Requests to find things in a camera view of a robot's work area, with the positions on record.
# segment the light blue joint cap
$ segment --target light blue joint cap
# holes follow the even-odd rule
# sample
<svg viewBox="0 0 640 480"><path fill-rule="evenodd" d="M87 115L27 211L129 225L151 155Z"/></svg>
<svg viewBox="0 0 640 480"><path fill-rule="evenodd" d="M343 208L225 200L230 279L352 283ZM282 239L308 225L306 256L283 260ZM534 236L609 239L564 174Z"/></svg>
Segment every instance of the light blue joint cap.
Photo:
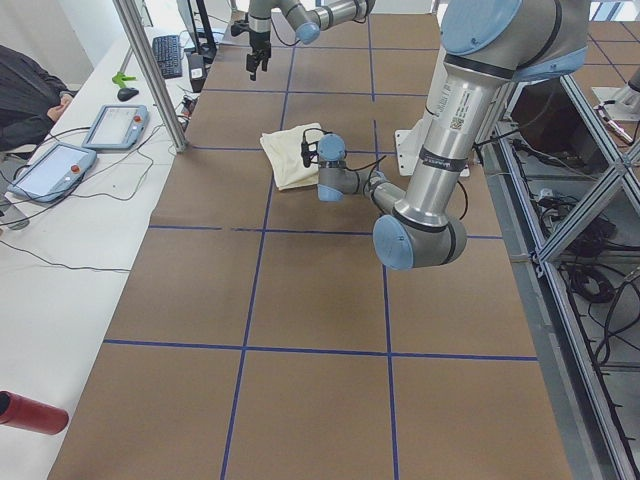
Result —
<svg viewBox="0 0 640 480"><path fill-rule="evenodd" d="M318 200L321 202L341 202L343 197L344 194L340 190L326 185L318 185Z"/></svg>
<svg viewBox="0 0 640 480"><path fill-rule="evenodd" d="M514 82L534 82L536 80L549 80L550 78L568 75L578 70L587 60L587 47L568 53L559 58L554 58L539 65L517 70L513 76Z"/></svg>
<svg viewBox="0 0 640 480"><path fill-rule="evenodd" d="M318 155L327 162L339 162L347 156L347 146L339 135L330 133L318 142Z"/></svg>
<svg viewBox="0 0 640 480"><path fill-rule="evenodd" d="M413 247L409 234L391 215L380 217L373 227L373 245L380 261L393 270L413 268Z"/></svg>
<svg viewBox="0 0 640 480"><path fill-rule="evenodd" d="M296 30L296 38L305 45L315 42L320 36L320 27L313 22L303 23Z"/></svg>
<svg viewBox="0 0 640 480"><path fill-rule="evenodd" d="M442 45L452 55L471 55L493 42L516 17L523 0L456 0L442 19Z"/></svg>

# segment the touchscreen display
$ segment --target touchscreen display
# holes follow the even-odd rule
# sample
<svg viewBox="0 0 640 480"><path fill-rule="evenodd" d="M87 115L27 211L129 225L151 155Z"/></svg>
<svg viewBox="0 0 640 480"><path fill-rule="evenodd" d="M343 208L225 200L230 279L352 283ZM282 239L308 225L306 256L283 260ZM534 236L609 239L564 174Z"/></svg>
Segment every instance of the touchscreen display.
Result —
<svg viewBox="0 0 640 480"><path fill-rule="evenodd" d="M106 108L91 136L93 145L121 145L125 142L137 108Z"/></svg>
<svg viewBox="0 0 640 480"><path fill-rule="evenodd" d="M15 184L34 200L43 197L67 174L71 167L87 155L86 152L58 145L36 165L31 167Z"/></svg>

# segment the white desk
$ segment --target white desk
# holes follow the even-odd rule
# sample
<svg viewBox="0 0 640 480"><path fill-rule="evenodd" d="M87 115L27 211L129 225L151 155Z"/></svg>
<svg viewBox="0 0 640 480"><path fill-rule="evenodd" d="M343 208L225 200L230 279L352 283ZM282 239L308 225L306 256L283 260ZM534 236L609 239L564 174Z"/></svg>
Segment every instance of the white desk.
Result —
<svg viewBox="0 0 640 480"><path fill-rule="evenodd" d="M162 33L150 31L151 36ZM53 134L89 126L103 104L119 103L118 87L111 82L111 77L120 68L127 48L126 38L113 45L55 125ZM137 81L128 82L128 86L140 90L128 103L144 104L150 111L144 140L162 120L153 107L135 57L131 58L126 73L137 77ZM178 105L184 95L180 87L191 90L186 59L182 78L167 81L167 87L174 105ZM79 145L85 134L78 132L63 140ZM24 230L2 227L0 238L50 261L71 266L131 268L174 156L164 128L142 151L151 156L155 164L132 200L70 197L33 218ZM99 154L89 175L123 156L122 153ZM106 192L127 197L149 163L134 153L105 173L87 180L75 193ZM42 207L23 203L20 209L32 215ZM0 390L59 406L73 415L127 274L49 267L1 244L0 265ZM11 480L45 479L65 433L66 430L47 436L0 427L0 476Z"/></svg>

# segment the computer mouse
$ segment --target computer mouse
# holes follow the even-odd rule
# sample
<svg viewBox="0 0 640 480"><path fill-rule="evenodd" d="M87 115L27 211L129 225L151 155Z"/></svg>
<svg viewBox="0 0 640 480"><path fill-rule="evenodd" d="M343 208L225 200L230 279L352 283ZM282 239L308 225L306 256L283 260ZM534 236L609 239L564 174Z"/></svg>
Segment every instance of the computer mouse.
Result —
<svg viewBox="0 0 640 480"><path fill-rule="evenodd" d="M138 93L140 92L137 88L121 88L120 90L118 90L118 100L120 100L121 102L126 102L130 98L135 97Z"/></svg>

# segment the table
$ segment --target table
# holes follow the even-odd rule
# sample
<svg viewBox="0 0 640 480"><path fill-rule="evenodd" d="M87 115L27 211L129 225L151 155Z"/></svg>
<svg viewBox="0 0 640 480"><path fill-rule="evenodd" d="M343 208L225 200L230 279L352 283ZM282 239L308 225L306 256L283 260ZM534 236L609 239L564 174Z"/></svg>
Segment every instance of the table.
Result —
<svg viewBox="0 0 640 480"><path fill-rule="evenodd" d="M279 192L260 150L317 121L393 157L438 47L433 16L372 15L274 39L258 82L220 49L50 480L572 478L480 167L465 254L392 272L370 202Z"/></svg>
<svg viewBox="0 0 640 480"><path fill-rule="evenodd" d="M148 33L153 37L167 32L149 29ZM90 126L103 104L119 103L116 99L118 87L111 82L111 77L120 68L127 49L128 41L124 36L114 43L55 125L53 134ZM191 90L186 58L184 63L183 76L167 81L174 105L180 103L184 90ZM137 77L136 81L128 82L128 86L140 90L129 103L144 104L150 111L144 141L162 120L153 107L153 99L135 57L131 58L126 73ZM80 145L85 133L63 135L61 140ZM41 147L39 153L50 145ZM153 158L153 166L131 200L121 202L106 196L70 197L33 218L24 230L3 229L0 239L70 266L129 269L175 153L163 128L157 130L141 151ZM75 193L129 197L151 161L136 153L125 156L126 153L99 154L89 178ZM106 167L111 168L90 178ZM42 208L20 204L26 215L36 214ZM5 245L0 245L0 264L1 388L56 405L72 414L127 274L49 267ZM46 478L65 433L44 436L3 428L0 431L3 478Z"/></svg>

